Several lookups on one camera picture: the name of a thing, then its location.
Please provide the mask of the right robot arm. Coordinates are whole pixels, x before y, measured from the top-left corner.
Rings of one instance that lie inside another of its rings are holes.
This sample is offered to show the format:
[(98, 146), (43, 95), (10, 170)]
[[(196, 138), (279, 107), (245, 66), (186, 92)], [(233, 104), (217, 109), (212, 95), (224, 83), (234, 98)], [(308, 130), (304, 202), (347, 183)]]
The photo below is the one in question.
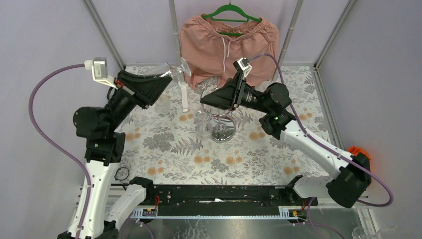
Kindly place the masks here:
[(352, 208), (371, 184), (368, 157), (339, 149), (304, 128), (287, 110), (292, 101), (284, 84), (272, 83), (260, 92), (236, 73), (223, 87), (205, 93), (200, 102), (221, 110), (242, 106), (263, 112), (259, 122), (266, 134), (300, 150), (328, 173), (327, 177), (300, 176), (289, 183), (285, 197), (292, 205), (305, 198), (331, 197), (340, 206)]

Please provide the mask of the chrome wine glass rack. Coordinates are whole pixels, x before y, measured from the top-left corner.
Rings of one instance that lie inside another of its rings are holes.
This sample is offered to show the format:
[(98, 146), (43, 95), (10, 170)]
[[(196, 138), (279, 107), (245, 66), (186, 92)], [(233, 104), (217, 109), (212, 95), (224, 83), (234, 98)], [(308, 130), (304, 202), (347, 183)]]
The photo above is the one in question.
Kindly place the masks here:
[[(198, 83), (195, 92), (198, 93), (200, 99), (202, 99), (204, 96), (213, 93), (219, 88), (220, 86), (217, 84), (217, 77), (210, 77)], [(210, 118), (208, 122), (211, 124), (211, 140), (218, 143), (231, 140), (236, 133), (236, 124), (232, 116), (232, 111), (222, 110), (203, 103), (201, 103), (201, 107)]]

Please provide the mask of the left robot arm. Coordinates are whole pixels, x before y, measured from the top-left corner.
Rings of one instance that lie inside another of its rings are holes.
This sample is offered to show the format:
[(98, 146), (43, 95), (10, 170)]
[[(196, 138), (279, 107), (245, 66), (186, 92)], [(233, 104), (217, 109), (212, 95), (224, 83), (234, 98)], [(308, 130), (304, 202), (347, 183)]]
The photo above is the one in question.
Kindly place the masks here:
[(86, 140), (87, 177), (70, 225), (59, 234), (61, 239), (115, 239), (135, 207), (154, 200), (152, 181), (135, 177), (124, 194), (110, 208), (106, 207), (126, 138), (116, 129), (135, 107), (152, 106), (173, 80), (172, 74), (134, 75), (120, 71), (112, 77), (93, 73), (93, 80), (110, 87), (110, 97), (103, 107), (82, 107), (74, 113), (76, 134)]

